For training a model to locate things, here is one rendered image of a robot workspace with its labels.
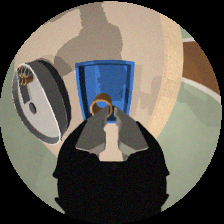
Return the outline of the blue open crate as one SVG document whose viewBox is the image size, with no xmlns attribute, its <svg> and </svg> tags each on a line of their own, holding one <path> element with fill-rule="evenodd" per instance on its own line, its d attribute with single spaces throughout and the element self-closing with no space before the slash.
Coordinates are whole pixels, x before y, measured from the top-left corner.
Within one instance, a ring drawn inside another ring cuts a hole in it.
<svg viewBox="0 0 224 224">
<path fill-rule="evenodd" d="M 93 116 L 90 105 L 99 93 L 107 93 L 112 105 L 129 115 L 135 62 L 93 60 L 75 63 L 76 82 L 83 120 Z"/>
</svg>

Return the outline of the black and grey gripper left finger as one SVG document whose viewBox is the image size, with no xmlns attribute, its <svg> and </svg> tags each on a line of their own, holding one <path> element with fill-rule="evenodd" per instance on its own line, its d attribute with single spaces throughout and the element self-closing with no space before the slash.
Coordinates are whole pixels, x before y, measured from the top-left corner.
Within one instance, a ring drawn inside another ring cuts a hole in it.
<svg viewBox="0 0 224 224">
<path fill-rule="evenodd" d="M 106 148 L 107 116 L 110 114 L 110 106 L 107 105 L 89 119 L 84 120 L 63 142 L 57 159 L 57 165 L 53 177 L 58 179 L 62 170 L 69 164 L 89 160 L 89 155 L 99 154 Z M 103 127 L 102 127 L 103 126 Z"/>
</svg>

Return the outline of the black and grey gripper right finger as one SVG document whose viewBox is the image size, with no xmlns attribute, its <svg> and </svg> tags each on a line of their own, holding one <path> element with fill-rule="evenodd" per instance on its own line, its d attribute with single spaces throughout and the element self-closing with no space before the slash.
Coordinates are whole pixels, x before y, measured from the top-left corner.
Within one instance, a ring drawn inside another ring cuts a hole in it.
<svg viewBox="0 0 224 224">
<path fill-rule="evenodd" d="M 118 149 L 122 152 L 123 161 L 135 153 L 137 160 L 148 160 L 157 164 L 168 176 L 163 151 L 154 136 L 139 122 L 112 105 L 112 113 L 116 117 L 118 129 Z M 121 130 L 121 131 L 119 131 Z"/>
</svg>

